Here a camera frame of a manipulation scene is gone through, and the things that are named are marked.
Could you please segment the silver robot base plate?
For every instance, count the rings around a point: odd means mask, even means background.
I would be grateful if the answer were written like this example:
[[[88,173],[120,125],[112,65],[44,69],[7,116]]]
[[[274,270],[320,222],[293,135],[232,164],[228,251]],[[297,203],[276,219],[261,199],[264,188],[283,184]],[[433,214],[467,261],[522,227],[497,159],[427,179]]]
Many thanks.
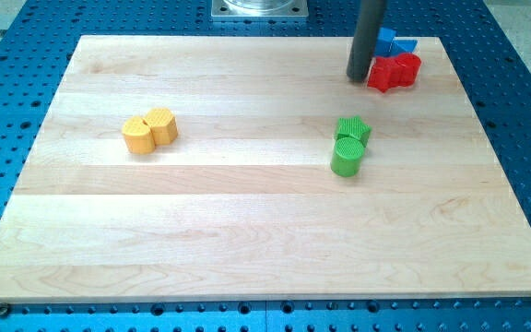
[[[212,18],[307,18],[307,0],[212,0]]]

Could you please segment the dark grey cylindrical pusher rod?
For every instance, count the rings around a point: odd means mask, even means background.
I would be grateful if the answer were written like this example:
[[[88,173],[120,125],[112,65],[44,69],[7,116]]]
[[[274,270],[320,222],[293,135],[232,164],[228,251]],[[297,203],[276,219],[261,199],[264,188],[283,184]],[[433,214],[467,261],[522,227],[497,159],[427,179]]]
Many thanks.
[[[386,8],[386,0],[360,1],[360,12],[346,71],[352,82],[363,82],[368,76]]]

